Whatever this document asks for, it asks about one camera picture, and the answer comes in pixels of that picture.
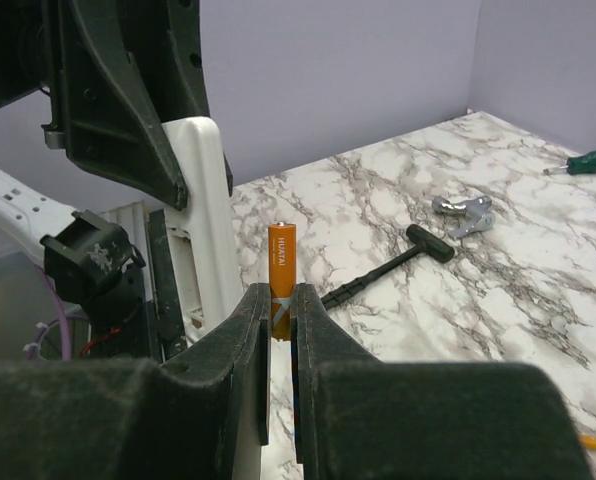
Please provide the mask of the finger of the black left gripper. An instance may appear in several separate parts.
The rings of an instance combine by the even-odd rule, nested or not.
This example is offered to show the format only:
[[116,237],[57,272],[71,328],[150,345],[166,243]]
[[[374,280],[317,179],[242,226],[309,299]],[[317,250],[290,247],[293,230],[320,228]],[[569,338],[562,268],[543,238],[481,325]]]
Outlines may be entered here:
[[198,1],[129,1],[127,53],[140,86],[127,109],[127,123],[140,142],[131,167],[139,189],[149,195],[177,195],[184,188],[173,155],[165,154],[162,123],[208,117]]

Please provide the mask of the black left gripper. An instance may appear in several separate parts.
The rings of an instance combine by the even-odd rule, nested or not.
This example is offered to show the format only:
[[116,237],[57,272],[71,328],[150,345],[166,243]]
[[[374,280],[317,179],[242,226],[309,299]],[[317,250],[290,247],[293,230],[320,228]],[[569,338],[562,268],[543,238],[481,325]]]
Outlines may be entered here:
[[113,1],[0,1],[0,109],[46,89],[46,145],[182,210],[188,187]]

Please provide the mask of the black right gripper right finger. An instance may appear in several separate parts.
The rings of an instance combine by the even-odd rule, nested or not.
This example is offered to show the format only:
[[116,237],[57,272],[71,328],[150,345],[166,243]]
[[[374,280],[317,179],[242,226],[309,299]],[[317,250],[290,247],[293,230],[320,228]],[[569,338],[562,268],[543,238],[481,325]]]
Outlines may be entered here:
[[315,288],[291,301],[295,451],[308,479],[589,479],[562,395],[536,366],[377,359]]

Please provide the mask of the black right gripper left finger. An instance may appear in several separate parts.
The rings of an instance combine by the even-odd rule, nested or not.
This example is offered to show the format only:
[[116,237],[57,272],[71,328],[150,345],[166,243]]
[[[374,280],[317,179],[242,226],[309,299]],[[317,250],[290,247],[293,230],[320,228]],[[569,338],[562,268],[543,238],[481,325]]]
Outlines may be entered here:
[[0,362],[0,479],[256,479],[270,291],[165,363]]

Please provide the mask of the white remote control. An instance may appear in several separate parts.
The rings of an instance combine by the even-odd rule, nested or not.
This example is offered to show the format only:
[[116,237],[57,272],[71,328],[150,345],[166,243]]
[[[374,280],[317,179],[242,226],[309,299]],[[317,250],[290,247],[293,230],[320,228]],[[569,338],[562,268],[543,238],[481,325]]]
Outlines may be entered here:
[[195,343],[233,312],[243,286],[220,132],[207,117],[163,125],[188,187],[187,206],[164,209],[186,338]]

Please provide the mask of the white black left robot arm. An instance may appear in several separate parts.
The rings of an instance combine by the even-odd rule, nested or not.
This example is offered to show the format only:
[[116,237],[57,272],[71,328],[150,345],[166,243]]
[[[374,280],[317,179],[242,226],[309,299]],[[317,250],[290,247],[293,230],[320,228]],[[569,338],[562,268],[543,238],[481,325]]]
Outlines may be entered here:
[[[51,101],[50,149],[164,205],[103,217],[0,170],[0,231],[42,272],[62,357],[176,355],[240,295],[233,177],[208,107],[199,3],[0,1],[0,108],[35,91]],[[80,349],[69,303],[90,326]]]

